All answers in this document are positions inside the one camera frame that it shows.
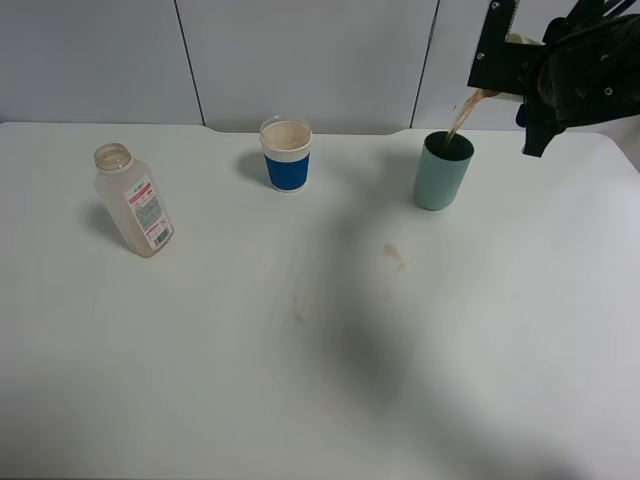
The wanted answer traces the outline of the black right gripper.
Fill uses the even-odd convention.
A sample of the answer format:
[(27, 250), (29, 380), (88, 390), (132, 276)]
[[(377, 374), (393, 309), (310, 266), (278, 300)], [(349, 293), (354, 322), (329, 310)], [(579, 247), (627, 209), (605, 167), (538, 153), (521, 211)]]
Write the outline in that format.
[(551, 21), (543, 45), (507, 43), (518, 1), (490, 1), (467, 81), (469, 87), (539, 96), (516, 124), (522, 153), (540, 158), (566, 127), (639, 114), (639, 15), (633, 1), (579, 1)]

